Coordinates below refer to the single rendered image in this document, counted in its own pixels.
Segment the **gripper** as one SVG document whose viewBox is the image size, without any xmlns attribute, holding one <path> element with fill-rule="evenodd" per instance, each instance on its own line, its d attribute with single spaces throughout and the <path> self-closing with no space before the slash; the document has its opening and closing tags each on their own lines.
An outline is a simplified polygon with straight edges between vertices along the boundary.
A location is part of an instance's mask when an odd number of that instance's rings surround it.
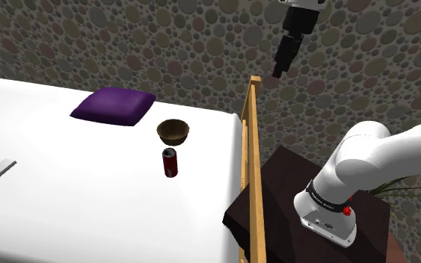
<svg viewBox="0 0 421 263">
<path fill-rule="evenodd" d="M 283 21 L 283 29 L 288 35 L 282 37 L 274 57 L 275 65 L 272 76 L 281 77 L 283 72 L 288 72 L 295 59 L 303 35 L 312 34 L 320 12 L 302 7 L 289 7 Z"/>
</svg>

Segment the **brown wooden bowl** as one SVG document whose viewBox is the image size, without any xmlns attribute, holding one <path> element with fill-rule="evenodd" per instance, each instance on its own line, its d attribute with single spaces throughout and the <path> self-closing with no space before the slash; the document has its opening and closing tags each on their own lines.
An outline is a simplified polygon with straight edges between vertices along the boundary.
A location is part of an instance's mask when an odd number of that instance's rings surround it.
<svg viewBox="0 0 421 263">
<path fill-rule="evenodd" d="M 179 146 L 188 137 L 189 126 L 183 120 L 169 119 L 157 126 L 157 134 L 168 146 Z"/>
</svg>

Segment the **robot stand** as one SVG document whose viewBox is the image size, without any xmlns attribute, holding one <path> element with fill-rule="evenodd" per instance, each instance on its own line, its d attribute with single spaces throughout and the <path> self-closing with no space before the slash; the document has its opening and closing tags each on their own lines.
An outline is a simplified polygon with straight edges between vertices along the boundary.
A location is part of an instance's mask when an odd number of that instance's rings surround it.
<svg viewBox="0 0 421 263">
<path fill-rule="evenodd" d="M 387 263 L 390 206 L 365 191 L 352 197 L 357 236 L 350 247 L 343 248 L 301 225 L 294 196 L 320 169 L 282 146 L 263 164 L 267 263 Z"/>
</svg>

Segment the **red drink can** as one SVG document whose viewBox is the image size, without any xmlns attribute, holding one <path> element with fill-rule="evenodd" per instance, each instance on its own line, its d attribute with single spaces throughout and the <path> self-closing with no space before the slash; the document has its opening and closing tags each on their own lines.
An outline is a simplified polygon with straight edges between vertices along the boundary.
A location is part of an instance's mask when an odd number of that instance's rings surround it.
<svg viewBox="0 0 421 263">
<path fill-rule="evenodd" d="M 162 152 L 163 165 L 165 175 L 168 178 L 173 178 L 178 173 L 176 150 L 173 148 L 166 148 Z"/>
</svg>

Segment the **green plant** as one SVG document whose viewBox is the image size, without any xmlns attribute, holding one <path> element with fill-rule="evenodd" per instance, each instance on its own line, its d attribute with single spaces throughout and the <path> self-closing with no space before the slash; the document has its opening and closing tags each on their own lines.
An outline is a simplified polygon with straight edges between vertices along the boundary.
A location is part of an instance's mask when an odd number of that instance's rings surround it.
<svg viewBox="0 0 421 263">
<path fill-rule="evenodd" d="M 368 193 L 390 205 L 390 215 L 394 220 L 421 213 L 421 176 L 395 179 Z"/>
</svg>

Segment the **purple pillow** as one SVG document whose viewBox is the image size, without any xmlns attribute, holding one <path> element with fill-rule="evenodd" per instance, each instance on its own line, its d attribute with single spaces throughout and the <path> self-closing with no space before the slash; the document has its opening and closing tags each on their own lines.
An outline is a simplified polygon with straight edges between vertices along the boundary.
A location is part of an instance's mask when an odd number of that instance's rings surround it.
<svg viewBox="0 0 421 263">
<path fill-rule="evenodd" d="M 156 95 L 140 90 L 104 87 L 89 95 L 71 117 L 116 126 L 135 126 L 148 112 Z"/>
</svg>

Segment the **white bed with wooden frame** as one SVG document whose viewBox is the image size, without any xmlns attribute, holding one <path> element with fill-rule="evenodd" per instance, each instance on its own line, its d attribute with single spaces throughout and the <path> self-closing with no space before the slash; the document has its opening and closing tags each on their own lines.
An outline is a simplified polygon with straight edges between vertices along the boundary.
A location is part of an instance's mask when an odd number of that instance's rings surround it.
<svg viewBox="0 0 421 263">
<path fill-rule="evenodd" d="M 223 218 L 239 194 L 238 115 L 155 102 L 112 126 L 70 116 L 86 97 L 0 78 L 0 161 L 16 161 L 0 178 L 0 263 L 237 263 Z M 157 134 L 169 119 L 189 126 L 179 146 Z"/>
</svg>

